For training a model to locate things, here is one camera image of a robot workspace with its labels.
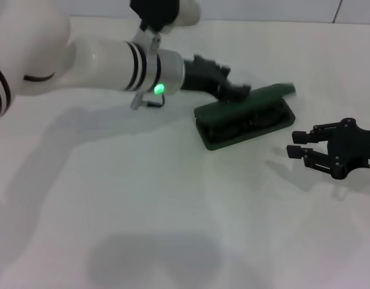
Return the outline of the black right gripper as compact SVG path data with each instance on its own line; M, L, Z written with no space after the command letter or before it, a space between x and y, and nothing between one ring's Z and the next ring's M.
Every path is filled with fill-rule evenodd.
M314 125L309 132L294 131L292 140L301 145L328 141L328 155L301 146L288 145L286 149L289 158L302 159L306 167L334 179L345 179L356 169L370 169L370 130L361 129L355 119Z

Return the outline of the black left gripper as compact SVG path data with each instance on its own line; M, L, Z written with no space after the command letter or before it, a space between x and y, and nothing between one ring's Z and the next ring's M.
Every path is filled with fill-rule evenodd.
M200 55L195 55L193 60L184 60L184 68L182 91L204 92L225 103L242 102L251 93L250 85L227 84L229 67Z

